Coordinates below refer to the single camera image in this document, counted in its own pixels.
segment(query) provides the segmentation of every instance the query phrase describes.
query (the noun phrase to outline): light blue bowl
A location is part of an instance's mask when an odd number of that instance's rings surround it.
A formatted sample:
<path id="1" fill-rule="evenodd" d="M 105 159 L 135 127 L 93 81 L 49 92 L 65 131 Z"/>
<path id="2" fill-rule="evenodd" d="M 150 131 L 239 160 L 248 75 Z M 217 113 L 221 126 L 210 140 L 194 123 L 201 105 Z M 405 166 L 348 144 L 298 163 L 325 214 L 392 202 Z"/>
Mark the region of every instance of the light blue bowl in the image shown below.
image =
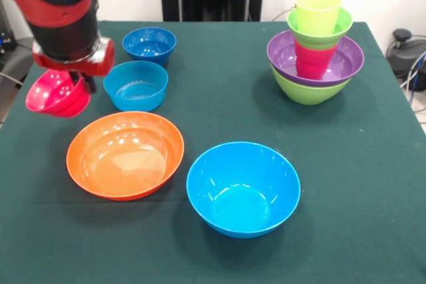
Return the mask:
<path id="1" fill-rule="evenodd" d="M 176 37 L 167 29 L 147 27 L 128 33 L 122 47 L 134 60 L 150 61 L 161 66 L 176 46 Z"/>
<path id="2" fill-rule="evenodd" d="M 300 182 L 293 166 L 257 143 L 229 142 L 203 153 L 186 181 L 197 213 L 216 231 L 241 239 L 276 229 L 296 209 Z"/>
<path id="3" fill-rule="evenodd" d="M 167 71 L 149 61 L 130 61 L 114 67 L 104 78 L 104 88 L 121 111 L 151 111 L 166 95 Z"/>

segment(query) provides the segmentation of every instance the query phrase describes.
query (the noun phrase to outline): lime green bowl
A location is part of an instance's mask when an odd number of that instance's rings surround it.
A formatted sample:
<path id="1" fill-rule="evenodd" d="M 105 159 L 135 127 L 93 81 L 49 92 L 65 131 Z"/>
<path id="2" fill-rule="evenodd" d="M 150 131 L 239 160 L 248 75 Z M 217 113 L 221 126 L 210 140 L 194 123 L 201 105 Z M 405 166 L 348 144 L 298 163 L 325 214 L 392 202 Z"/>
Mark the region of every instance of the lime green bowl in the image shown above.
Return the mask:
<path id="1" fill-rule="evenodd" d="M 319 104 L 335 96 L 351 80 L 339 83 L 335 86 L 302 86 L 280 75 L 272 67 L 275 79 L 284 93 L 293 101 L 301 104 Z"/>
<path id="2" fill-rule="evenodd" d="M 336 46 L 340 39 L 351 29 L 353 23 L 351 14 L 340 8 L 334 33 L 327 36 L 313 36 L 298 31 L 297 14 L 297 11 L 293 9 L 288 15 L 287 22 L 298 43 L 308 49 L 324 50 Z"/>

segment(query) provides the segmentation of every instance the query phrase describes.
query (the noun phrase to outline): pink bowl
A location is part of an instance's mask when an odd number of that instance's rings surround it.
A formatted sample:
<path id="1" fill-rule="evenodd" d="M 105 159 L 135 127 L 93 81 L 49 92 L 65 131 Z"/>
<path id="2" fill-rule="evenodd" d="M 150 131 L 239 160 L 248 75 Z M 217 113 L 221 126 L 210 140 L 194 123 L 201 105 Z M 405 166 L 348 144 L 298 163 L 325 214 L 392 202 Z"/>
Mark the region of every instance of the pink bowl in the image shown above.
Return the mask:
<path id="1" fill-rule="evenodd" d="M 81 113 L 90 98 L 83 77 L 74 84 L 68 72 L 49 69 L 32 85 L 25 105 L 32 112 L 70 117 Z"/>
<path id="2" fill-rule="evenodd" d="M 336 49 L 337 45 L 326 50 L 308 49 L 294 39 L 298 76 L 313 80 L 322 79 Z"/>
<path id="3" fill-rule="evenodd" d="M 82 113 L 85 110 L 85 108 L 89 105 L 90 101 L 91 101 L 91 96 L 89 94 L 82 94 L 80 95 L 80 98 L 76 102 L 74 102 L 68 108 L 55 114 L 55 116 L 58 116 L 61 118 L 72 118 L 74 116 L 78 116 L 80 113 Z"/>

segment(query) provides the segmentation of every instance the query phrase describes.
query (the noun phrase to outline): orange bowl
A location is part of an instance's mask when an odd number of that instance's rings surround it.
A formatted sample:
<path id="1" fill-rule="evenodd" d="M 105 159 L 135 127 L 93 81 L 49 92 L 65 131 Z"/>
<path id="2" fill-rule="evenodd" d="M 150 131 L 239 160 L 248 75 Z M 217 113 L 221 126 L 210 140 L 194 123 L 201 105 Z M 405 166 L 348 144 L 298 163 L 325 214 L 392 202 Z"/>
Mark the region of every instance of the orange bowl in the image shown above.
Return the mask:
<path id="1" fill-rule="evenodd" d="M 90 123 L 75 136 L 67 168 L 82 189 L 128 201 L 165 184 L 183 155 L 183 137 L 169 120 L 148 112 L 119 112 Z"/>

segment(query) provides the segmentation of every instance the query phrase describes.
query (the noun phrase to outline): yellow-green cup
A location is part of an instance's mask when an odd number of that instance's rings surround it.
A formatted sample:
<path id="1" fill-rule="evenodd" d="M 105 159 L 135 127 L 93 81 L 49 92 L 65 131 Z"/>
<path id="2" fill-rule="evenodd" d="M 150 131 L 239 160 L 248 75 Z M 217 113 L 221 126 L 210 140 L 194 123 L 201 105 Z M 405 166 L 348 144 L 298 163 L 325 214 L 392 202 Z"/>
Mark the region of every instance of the yellow-green cup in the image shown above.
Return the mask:
<path id="1" fill-rule="evenodd" d="M 341 0 L 296 0 L 298 31 L 312 36 L 334 32 Z"/>

